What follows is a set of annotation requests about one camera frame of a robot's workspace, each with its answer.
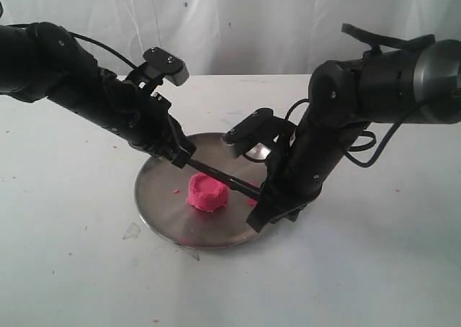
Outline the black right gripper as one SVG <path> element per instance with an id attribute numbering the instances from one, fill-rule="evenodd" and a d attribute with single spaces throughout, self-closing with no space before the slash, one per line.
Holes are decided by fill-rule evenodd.
<path id="1" fill-rule="evenodd" d="M 360 123 L 350 110 L 305 111 L 295 129 L 287 155 L 268 173 L 256 206 L 246 222 L 256 232 L 282 219 L 296 221 L 300 212 L 321 193 L 323 183 L 360 134 Z"/>

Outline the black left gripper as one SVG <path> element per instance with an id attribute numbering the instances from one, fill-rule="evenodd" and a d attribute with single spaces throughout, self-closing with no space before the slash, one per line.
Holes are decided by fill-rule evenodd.
<path id="1" fill-rule="evenodd" d="M 184 168 L 196 146 L 187 139 L 179 122 L 170 115 L 171 102 L 156 88 L 165 76 L 148 77 L 135 69 L 121 81 L 113 73 L 101 73 L 102 87 L 111 107 L 128 118 L 127 142 L 136 150 L 165 158 Z"/>

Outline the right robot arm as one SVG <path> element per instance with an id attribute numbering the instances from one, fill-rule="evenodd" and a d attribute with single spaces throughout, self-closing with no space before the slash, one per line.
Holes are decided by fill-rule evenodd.
<path id="1" fill-rule="evenodd" d="M 460 42 L 416 50 L 368 52 L 355 61 L 327 61 L 309 82 L 309 105 L 298 126 L 272 152 L 261 195 L 247 223 L 261 231 L 295 220 L 372 123 L 456 124 L 460 121 Z"/>

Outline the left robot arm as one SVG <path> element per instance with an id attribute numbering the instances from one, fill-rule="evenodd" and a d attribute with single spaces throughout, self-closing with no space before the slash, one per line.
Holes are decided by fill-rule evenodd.
<path id="1" fill-rule="evenodd" d="M 165 80 L 181 86 L 185 62 L 154 47 L 124 80 L 99 66 L 74 34 L 49 22 L 1 26 L 1 94 L 24 103 L 41 99 L 67 109 L 182 168 L 196 151 L 169 114 L 171 102 L 155 92 Z"/>

